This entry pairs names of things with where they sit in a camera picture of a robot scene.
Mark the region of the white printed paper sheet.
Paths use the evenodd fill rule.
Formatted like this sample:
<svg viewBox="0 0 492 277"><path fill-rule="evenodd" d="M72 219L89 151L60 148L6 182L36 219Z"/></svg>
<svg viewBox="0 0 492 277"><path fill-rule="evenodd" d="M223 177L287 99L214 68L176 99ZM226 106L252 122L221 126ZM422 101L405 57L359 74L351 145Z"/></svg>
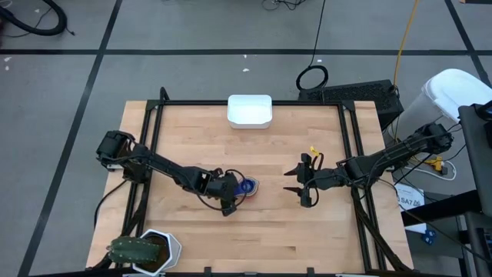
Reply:
<svg viewBox="0 0 492 277"><path fill-rule="evenodd" d="M424 191L415 189L412 186L397 183L394 186L397 190L397 200L400 210L414 209L425 204Z"/></svg>

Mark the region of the black side table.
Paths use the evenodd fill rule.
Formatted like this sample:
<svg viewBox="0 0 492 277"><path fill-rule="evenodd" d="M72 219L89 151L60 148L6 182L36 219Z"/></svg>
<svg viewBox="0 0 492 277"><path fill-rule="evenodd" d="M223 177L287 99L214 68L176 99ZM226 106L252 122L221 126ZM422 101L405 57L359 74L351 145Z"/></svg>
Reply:
<svg viewBox="0 0 492 277"><path fill-rule="evenodd" d="M492 277L492 200L482 201L476 190L438 200L401 212L404 226L425 224L439 233L439 254L460 252L460 268L466 271L467 253L473 256L478 277Z"/></svg>

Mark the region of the white hexagonal planter pot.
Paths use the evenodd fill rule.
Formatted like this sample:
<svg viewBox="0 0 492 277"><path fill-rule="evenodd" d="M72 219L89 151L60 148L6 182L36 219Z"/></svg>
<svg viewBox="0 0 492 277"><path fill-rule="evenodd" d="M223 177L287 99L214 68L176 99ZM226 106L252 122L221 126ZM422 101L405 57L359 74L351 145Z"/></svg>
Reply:
<svg viewBox="0 0 492 277"><path fill-rule="evenodd" d="M171 233L148 229L140 236L140 239L147 239L153 244L162 245L162 247L156 262L147 265L132 263L131 268L135 271L157 276L178 264L182 245Z"/></svg>

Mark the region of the green cactus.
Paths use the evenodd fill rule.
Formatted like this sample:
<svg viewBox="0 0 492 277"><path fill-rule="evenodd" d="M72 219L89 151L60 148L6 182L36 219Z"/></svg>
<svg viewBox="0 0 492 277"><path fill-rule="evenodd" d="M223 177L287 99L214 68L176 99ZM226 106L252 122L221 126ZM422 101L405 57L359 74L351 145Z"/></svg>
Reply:
<svg viewBox="0 0 492 277"><path fill-rule="evenodd" d="M158 260L162 246L147 239L121 236L107 247L108 257L116 263L148 264Z"/></svg>

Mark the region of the white plastic basket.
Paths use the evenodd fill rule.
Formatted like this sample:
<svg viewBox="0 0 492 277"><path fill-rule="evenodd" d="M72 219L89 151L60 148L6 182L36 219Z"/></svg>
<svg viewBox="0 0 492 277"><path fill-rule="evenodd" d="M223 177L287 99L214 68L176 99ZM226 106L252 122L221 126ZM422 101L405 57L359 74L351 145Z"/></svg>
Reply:
<svg viewBox="0 0 492 277"><path fill-rule="evenodd" d="M230 95L227 118L235 129L266 129L273 119L269 95Z"/></svg>

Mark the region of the yellow power plug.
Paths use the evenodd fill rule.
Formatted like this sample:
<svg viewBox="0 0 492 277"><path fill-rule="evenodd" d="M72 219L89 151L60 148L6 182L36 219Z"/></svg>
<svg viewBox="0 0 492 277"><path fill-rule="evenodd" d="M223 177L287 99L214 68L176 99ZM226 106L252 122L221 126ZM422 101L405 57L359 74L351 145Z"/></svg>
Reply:
<svg viewBox="0 0 492 277"><path fill-rule="evenodd" d="M424 160L424 163L433 167L436 172L443 173L444 172L444 160L442 157L437 156L432 159Z"/></svg>

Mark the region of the white lidded bin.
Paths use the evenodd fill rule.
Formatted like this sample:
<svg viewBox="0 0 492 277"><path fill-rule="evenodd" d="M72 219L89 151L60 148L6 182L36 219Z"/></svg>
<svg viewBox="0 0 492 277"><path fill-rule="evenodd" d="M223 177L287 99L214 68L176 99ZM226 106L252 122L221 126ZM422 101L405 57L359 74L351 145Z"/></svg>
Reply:
<svg viewBox="0 0 492 277"><path fill-rule="evenodd" d="M387 127L392 138L404 140L428 123L450 128L458 123L458 108L492 100L492 88L460 69L449 68L427 80L421 93Z"/></svg>

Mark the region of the dark indigo measuring cup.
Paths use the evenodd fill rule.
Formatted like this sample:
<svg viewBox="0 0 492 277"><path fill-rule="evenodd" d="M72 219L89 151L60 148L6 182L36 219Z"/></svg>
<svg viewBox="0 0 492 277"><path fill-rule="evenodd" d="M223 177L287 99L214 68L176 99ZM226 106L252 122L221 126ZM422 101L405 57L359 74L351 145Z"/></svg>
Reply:
<svg viewBox="0 0 492 277"><path fill-rule="evenodd" d="M239 182L238 187L234 190L235 196L246 195L253 196L259 188L259 181L252 177L246 177Z"/></svg>

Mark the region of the black perforated case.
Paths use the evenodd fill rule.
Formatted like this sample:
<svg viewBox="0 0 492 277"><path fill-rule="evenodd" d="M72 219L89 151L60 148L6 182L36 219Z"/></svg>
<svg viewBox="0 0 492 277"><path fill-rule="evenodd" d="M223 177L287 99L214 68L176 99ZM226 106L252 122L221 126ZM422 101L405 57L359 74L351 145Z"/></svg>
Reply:
<svg viewBox="0 0 492 277"><path fill-rule="evenodd" d="M389 79L305 90L299 92L298 99L311 102L374 102L382 129L386 129L404 111Z"/></svg>

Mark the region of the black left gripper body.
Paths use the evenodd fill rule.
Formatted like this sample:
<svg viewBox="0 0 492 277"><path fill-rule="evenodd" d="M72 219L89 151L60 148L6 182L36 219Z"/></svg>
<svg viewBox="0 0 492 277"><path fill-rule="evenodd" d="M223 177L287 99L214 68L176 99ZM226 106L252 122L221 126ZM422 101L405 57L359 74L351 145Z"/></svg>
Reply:
<svg viewBox="0 0 492 277"><path fill-rule="evenodd" d="M237 200L235 192L238 187L239 182L236 176L231 172L226 172L206 185L204 195L226 203L233 203Z"/></svg>

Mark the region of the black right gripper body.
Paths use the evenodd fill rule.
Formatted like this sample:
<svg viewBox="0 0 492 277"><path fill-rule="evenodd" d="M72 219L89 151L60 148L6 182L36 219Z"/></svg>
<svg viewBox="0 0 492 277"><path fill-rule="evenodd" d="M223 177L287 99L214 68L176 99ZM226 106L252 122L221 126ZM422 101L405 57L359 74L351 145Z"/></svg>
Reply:
<svg viewBox="0 0 492 277"><path fill-rule="evenodd" d="M307 168L305 175L307 178L305 182L306 189L328 190L344 185L344 172L342 168L320 170Z"/></svg>

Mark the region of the black desk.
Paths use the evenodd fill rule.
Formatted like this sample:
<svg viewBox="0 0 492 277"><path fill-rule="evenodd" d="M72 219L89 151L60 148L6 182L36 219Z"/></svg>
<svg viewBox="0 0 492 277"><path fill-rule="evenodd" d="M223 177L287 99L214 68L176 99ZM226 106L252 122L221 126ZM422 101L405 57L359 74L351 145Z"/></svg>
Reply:
<svg viewBox="0 0 492 277"><path fill-rule="evenodd" d="M458 113L481 210L492 217L492 147L485 129L485 125L492 124L492 120L483 120L477 114L475 105L462 105Z"/></svg>

